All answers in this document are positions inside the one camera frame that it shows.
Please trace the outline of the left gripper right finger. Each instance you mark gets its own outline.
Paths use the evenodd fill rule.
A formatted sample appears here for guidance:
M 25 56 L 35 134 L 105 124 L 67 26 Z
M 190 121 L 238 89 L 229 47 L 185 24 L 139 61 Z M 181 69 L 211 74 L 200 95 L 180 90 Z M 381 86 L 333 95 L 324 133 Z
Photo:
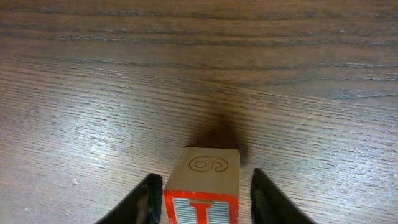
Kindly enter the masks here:
M 251 179 L 252 224 L 315 224 L 259 168 Z

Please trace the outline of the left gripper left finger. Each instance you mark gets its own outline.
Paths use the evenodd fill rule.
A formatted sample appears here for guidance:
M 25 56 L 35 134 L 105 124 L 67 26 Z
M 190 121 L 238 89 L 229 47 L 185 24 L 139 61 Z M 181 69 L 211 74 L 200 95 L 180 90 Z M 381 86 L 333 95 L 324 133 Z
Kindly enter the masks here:
M 159 224 L 162 186 L 160 175 L 148 174 L 96 224 Z

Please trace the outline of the red I block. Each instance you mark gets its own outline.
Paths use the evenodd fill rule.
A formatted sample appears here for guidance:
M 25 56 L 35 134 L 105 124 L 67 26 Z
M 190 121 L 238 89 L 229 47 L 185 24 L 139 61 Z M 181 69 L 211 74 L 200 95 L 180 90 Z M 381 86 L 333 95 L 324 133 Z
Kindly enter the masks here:
M 164 189 L 170 223 L 239 223 L 240 153 L 186 147 Z

